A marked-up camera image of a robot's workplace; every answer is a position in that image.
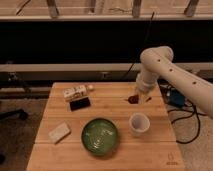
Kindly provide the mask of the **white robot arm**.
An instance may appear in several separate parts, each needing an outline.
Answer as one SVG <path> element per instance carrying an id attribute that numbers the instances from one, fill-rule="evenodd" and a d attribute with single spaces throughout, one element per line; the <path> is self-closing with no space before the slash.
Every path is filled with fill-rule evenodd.
<path id="1" fill-rule="evenodd" d="M 175 65 L 173 56 L 168 46 L 145 49 L 140 55 L 141 71 L 136 77 L 138 91 L 148 94 L 162 77 L 213 119 L 213 84 Z"/>

